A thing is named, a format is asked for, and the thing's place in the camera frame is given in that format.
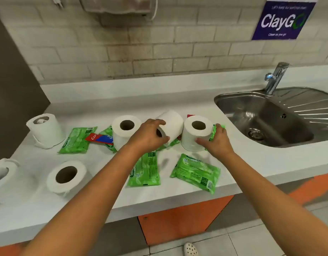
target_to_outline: countertop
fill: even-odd
[[[46,112],[55,114],[66,135],[74,127],[95,127],[97,132],[106,129],[114,118],[130,114],[145,121],[155,118],[169,109],[182,117],[201,115],[213,123],[226,126],[235,152],[248,164],[274,184],[281,184],[328,173],[328,141],[289,148],[274,148],[258,144],[245,137],[227,119],[214,103],[218,94],[258,89],[256,86],[227,89],[194,90],[171,94],[151,94],[134,97],[53,103]],[[305,86],[303,83],[293,86]],[[317,86],[328,92],[328,82]],[[90,144],[86,154],[59,155],[61,145],[44,150],[33,145],[29,133],[12,156],[25,171],[38,180],[38,189],[25,204],[14,207],[0,206],[0,246],[27,241],[68,202],[51,193],[45,186],[49,172],[68,160],[80,160],[95,175],[113,153],[104,145]],[[221,168],[221,175],[214,195],[200,190],[177,178],[170,178],[180,155],[185,153]],[[216,199],[240,193],[238,185],[227,169],[207,151],[192,153],[177,144],[158,153],[161,185],[148,187],[123,187],[106,222],[113,222],[178,206]]]

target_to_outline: white toilet paper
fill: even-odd
[[[197,144],[195,139],[197,137],[209,140],[213,123],[207,118],[201,116],[191,116],[184,121],[184,129],[182,135],[182,146],[185,150],[191,152],[203,151],[204,147]]]
[[[140,125],[140,119],[132,115],[120,116],[113,120],[112,130],[115,149],[119,151],[140,128]]]
[[[36,189],[35,177],[23,171],[16,160],[0,160],[0,204],[13,206],[26,202]]]
[[[48,175],[48,189],[62,197],[73,198],[90,180],[92,175],[80,161],[67,161],[54,168]]]
[[[167,111],[158,116],[157,119],[162,119],[166,122],[166,125],[160,125],[158,130],[163,137],[170,137],[170,140],[164,144],[169,146],[183,131],[184,120],[176,111]]]
[[[65,134],[53,114],[46,113],[34,117],[26,122],[26,125],[33,134],[35,145],[40,148],[51,148],[65,138]]]

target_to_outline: sink basin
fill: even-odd
[[[290,147],[328,140],[328,94],[294,87],[222,94],[216,105],[248,138],[272,147]]]

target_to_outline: chrome faucet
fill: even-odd
[[[284,76],[289,66],[289,63],[279,62],[277,68],[274,70],[274,73],[266,74],[265,81],[268,81],[268,84],[264,89],[266,95],[272,96],[275,88],[277,88],[281,78]]]

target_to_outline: poster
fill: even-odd
[[[296,39],[318,0],[267,0],[252,40]]]

